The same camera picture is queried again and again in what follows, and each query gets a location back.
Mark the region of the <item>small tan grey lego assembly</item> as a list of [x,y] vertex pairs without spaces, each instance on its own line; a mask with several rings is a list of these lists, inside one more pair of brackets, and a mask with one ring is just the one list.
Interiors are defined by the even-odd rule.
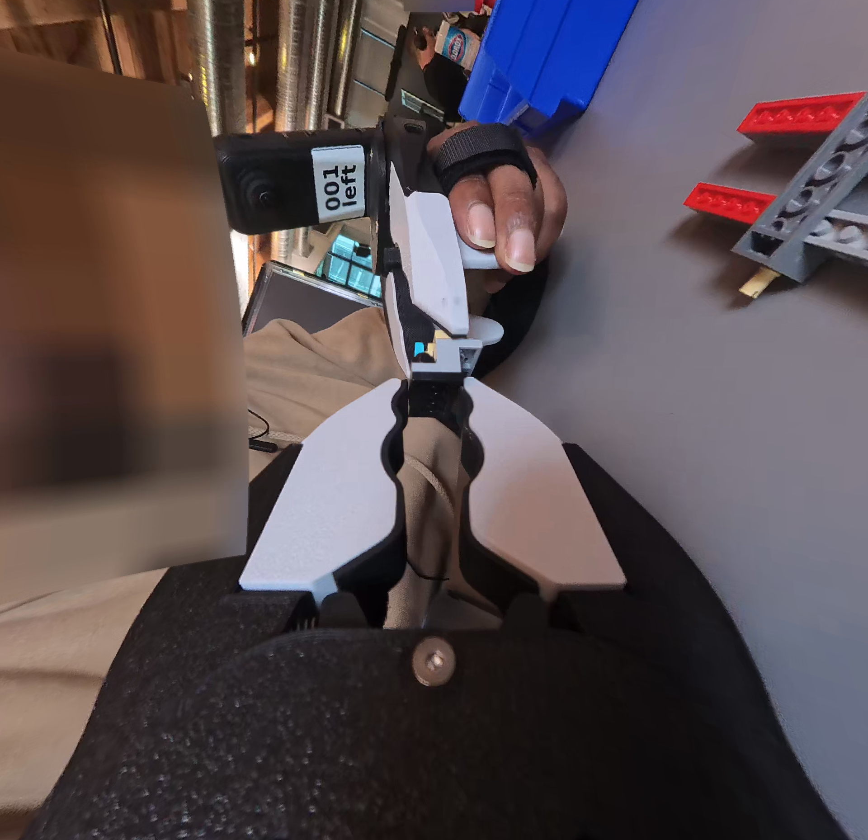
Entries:
[[461,382],[472,374],[484,343],[475,338],[453,337],[436,330],[428,342],[411,348],[410,379],[419,382]]

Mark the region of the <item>grey red lego beam frame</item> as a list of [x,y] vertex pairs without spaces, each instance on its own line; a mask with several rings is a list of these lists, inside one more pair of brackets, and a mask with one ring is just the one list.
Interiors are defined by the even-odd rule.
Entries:
[[754,300],[775,281],[802,284],[830,260],[867,266],[867,93],[756,103],[738,132],[755,148],[805,149],[806,162],[777,195],[698,183],[684,205],[745,227],[733,246],[756,265],[740,287]]

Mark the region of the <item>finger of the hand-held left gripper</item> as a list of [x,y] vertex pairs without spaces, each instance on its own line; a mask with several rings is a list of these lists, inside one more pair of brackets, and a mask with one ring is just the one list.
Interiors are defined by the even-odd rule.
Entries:
[[470,314],[450,202],[439,193],[405,194],[390,166],[389,225],[410,302],[450,335],[466,336]]
[[435,343],[435,325],[411,301],[410,288],[402,270],[392,270],[383,289],[385,320],[395,356],[410,381],[433,379],[435,363],[430,348]]

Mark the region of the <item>blue plastic storage bin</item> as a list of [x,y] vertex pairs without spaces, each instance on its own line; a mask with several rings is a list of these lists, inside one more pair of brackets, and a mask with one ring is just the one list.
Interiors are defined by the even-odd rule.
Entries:
[[465,120],[527,140],[588,109],[640,0],[496,0],[462,97]]

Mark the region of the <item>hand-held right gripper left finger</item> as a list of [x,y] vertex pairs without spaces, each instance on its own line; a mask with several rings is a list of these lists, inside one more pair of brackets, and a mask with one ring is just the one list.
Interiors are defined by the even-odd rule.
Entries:
[[407,381],[390,379],[305,440],[240,577],[247,592],[388,593],[406,570]]

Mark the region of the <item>dark flat screen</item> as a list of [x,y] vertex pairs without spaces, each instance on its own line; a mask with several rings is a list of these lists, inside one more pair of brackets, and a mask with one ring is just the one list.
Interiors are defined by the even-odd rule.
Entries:
[[313,334],[355,311],[381,306],[377,299],[270,261],[259,270],[242,317],[242,330],[247,336],[274,320],[287,320]]

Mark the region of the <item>silver ventilation duct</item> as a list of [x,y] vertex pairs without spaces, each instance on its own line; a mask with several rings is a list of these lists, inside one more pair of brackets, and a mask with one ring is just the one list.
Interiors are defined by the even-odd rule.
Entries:
[[344,125],[362,14],[363,0],[278,0],[277,132]]
[[245,130],[245,0],[187,0],[193,87],[213,137]]

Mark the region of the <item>person's left hand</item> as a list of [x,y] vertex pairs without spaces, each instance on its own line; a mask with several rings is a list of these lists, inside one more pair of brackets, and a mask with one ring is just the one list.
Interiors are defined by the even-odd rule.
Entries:
[[471,175],[455,184],[450,209],[462,241],[490,251],[497,270],[472,270],[466,275],[476,301],[492,295],[518,277],[532,272],[548,257],[561,236],[568,213],[563,183],[546,153],[528,147],[537,183],[513,165],[502,165],[488,175]]

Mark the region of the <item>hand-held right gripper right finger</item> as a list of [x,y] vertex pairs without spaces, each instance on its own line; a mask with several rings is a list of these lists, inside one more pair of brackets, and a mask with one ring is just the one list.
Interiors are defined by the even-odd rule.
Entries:
[[478,379],[463,390],[467,583],[479,593],[623,589],[626,576],[559,437]]

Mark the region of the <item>wipes canister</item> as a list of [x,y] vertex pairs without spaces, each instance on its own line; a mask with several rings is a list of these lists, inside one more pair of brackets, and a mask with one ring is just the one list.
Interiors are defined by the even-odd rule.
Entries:
[[471,71],[481,48],[482,39],[471,30],[443,20],[435,41],[436,53],[465,71]]

